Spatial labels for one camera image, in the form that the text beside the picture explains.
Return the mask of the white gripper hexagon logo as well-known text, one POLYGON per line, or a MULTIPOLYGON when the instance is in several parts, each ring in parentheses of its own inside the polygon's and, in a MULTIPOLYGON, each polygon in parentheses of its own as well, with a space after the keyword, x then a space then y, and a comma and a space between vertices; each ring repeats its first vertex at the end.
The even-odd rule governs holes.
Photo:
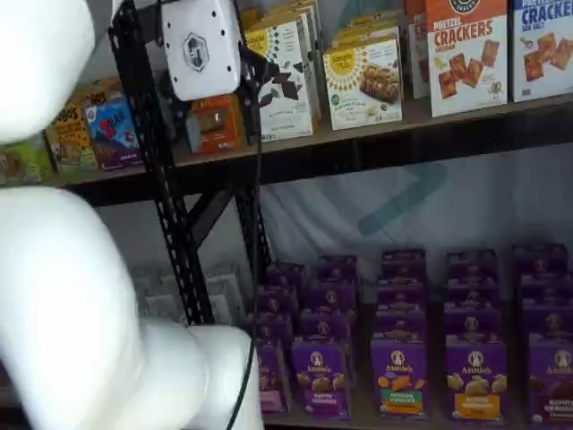
POLYGON ((201 133, 192 118, 192 101, 235 92, 247 143, 261 140, 259 93, 269 63, 242 41, 234 4, 229 0, 166 1, 161 5, 162 34, 170 77, 166 102, 175 134, 190 153, 201 133))

